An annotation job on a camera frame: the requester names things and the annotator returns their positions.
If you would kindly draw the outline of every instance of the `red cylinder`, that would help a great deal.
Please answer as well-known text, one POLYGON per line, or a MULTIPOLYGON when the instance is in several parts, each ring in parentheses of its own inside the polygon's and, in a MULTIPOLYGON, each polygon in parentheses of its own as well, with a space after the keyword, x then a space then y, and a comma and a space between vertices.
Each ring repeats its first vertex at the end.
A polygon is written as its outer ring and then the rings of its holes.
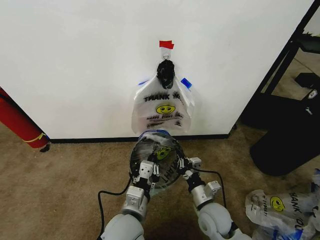
POLYGON ((0 97, 0 121, 32 148, 45 146, 49 142, 46 135, 15 106, 2 88, 0 94, 4 96, 0 97))

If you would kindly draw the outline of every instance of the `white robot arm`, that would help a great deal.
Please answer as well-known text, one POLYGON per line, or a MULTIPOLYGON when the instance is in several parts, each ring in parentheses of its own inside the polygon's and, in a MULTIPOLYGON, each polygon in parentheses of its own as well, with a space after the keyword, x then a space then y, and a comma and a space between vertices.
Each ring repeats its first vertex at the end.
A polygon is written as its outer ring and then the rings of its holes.
POLYGON ((147 214, 150 200, 150 189, 158 181, 159 166, 151 161, 142 161, 139 174, 133 179, 133 186, 126 192, 121 214, 113 217, 106 225, 102 240, 144 240, 144 229, 141 222, 147 214))
MULTIPOLYGON (((228 210, 213 202, 215 193, 221 188, 217 181, 205 184, 194 169, 201 164, 199 158, 183 158, 178 161, 177 172, 189 185, 198 224, 201 231, 210 240, 251 240, 241 232, 232 221, 228 210)), ((150 200, 150 189, 159 179, 159 168, 151 161, 142 161, 139 175, 134 178, 134 186, 126 192, 126 200, 121 214, 110 220, 101 235, 102 240, 144 240, 144 229, 141 222, 147 214, 147 203, 150 200)))
POLYGON ((202 160, 198 157, 181 158, 178 162, 178 173, 189 185, 192 194, 195 212, 198 215, 198 224, 201 231, 210 240, 251 240, 232 221, 230 213, 222 205, 213 202, 214 196, 221 189, 217 181, 205 184, 196 169, 202 160))

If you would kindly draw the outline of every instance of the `baseboard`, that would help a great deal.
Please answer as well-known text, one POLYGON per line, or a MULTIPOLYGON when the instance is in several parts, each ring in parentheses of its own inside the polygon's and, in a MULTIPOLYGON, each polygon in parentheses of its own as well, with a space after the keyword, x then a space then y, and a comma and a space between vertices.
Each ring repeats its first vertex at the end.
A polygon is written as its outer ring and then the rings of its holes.
MULTIPOLYGON (((200 140, 200 139, 227 139, 229 134, 210 135, 183 135, 173 136, 177 140, 200 140)), ((50 139, 53 144, 89 144, 89 143, 114 143, 136 142, 138 137, 103 137, 103 138, 56 138, 50 139)))

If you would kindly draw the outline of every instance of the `smiley face logo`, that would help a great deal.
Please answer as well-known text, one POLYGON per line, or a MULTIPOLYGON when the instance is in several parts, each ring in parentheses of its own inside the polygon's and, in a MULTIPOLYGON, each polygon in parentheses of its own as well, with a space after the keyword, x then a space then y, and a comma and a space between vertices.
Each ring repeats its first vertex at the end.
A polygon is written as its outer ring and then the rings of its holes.
POLYGON ((171 152, 172 148, 171 147, 163 147, 161 148, 157 153, 156 153, 156 158, 158 160, 163 160, 165 159, 168 154, 171 152))
POLYGON ((170 114, 170 113, 173 113, 175 110, 176 110, 176 107, 170 106, 170 105, 158 106, 156 108, 156 112, 158 114, 170 114))
POLYGON ((277 196, 272 196, 270 198, 271 207, 277 212, 282 212, 285 209, 285 205, 282 200, 277 196))

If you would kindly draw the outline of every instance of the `crumpled plastic bag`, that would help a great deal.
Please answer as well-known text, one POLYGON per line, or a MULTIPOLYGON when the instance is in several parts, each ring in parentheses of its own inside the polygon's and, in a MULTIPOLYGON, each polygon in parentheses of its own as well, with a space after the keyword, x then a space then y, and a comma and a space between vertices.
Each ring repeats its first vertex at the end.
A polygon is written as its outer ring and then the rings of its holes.
POLYGON ((247 217, 259 227, 253 240, 310 240, 320 229, 320 171, 312 176, 313 192, 266 195, 254 190, 246 196, 247 217))

